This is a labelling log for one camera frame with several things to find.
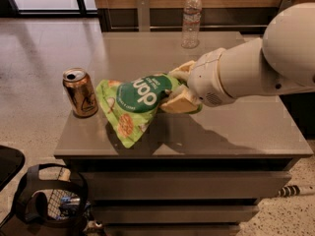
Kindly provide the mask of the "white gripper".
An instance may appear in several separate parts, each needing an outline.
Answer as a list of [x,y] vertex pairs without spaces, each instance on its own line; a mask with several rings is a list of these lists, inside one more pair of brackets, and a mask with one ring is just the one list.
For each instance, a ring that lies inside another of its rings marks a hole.
[[191,60],[170,71],[171,77],[187,82],[188,88],[179,86],[160,103],[159,108],[176,114],[197,111],[201,101],[209,107],[233,103],[235,99],[224,90],[220,78],[220,59],[224,52],[224,48],[216,49],[202,55],[196,63]]

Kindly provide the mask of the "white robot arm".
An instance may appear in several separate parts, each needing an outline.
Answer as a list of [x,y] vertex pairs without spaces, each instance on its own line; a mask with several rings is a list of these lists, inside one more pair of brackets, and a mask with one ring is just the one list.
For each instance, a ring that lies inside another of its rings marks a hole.
[[291,6],[277,14],[260,38],[230,49],[219,48],[169,73],[185,84],[159,108],[191,113],[251,95],[315,90],[315,4]]

